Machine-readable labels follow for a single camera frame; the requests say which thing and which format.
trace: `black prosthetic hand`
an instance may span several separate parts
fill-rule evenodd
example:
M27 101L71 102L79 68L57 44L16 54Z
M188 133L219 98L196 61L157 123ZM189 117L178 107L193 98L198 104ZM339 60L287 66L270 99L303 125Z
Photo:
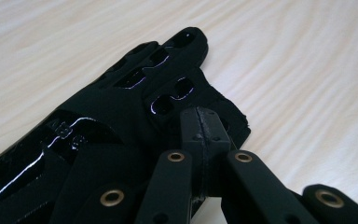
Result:
M216 112L240 147L246 117L202 74L207 51L202 31L185 28L132 49L59 105L0 155L0 223L82 223L90 210L132 223L158 156L181 147L179 114L190 107ZM125 195L120 206L94 204L107 189Z

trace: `light wood surface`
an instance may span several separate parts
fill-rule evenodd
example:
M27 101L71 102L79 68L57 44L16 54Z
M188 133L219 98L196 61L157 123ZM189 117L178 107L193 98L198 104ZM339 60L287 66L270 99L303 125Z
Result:
M199 27L210 83L247 115L256 153L298 193L358 202L358 0L0 1L0 152L140 43ZM193 223L225 223L219 200Z

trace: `glossy black coating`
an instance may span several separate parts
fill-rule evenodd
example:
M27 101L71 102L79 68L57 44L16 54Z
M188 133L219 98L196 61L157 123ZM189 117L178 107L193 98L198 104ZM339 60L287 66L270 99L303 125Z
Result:
M121 140L95 119L54 111L0 155L0 201L44 173L46 150L54 151L72 164L78 150L92 143L121 143Z

